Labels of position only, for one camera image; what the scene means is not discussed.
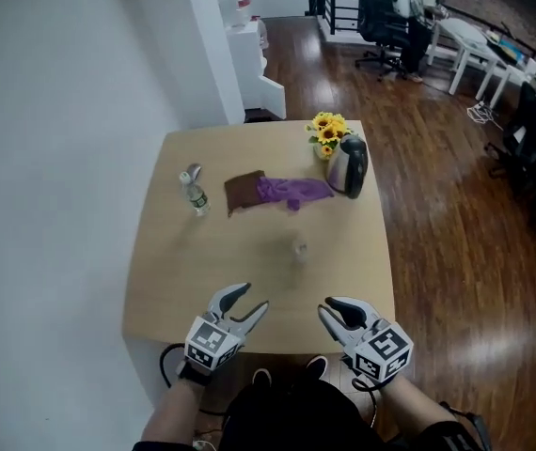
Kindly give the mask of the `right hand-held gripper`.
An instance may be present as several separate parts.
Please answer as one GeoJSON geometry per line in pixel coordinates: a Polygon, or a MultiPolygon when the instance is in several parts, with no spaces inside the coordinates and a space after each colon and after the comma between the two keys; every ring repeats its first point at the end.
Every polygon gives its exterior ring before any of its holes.
{"type": "Polygon", "coordinates": [[[318,306],[319,319],[343,347],[344,362],[356,376],[384,387],[409,364],[414,343],[398,323],[379,318],[370,304],[356,298],[324,301],[329,308],[318,306]]]}

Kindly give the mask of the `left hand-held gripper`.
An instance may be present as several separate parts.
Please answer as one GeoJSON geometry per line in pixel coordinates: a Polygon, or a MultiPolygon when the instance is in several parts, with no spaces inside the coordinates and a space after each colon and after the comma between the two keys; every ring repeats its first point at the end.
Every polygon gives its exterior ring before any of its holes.
{"type": "Polygon", "coordinates": [[[250,283],[241,283],[214,293],[209,313],[195,318],[185,338],[183,358],[177,366],[180,379],[208,384],[213,373],[243,347],[247,335],[268,311],[269,302],[258,304],[239,320],[223,317],[250,288],[250,283]]]}

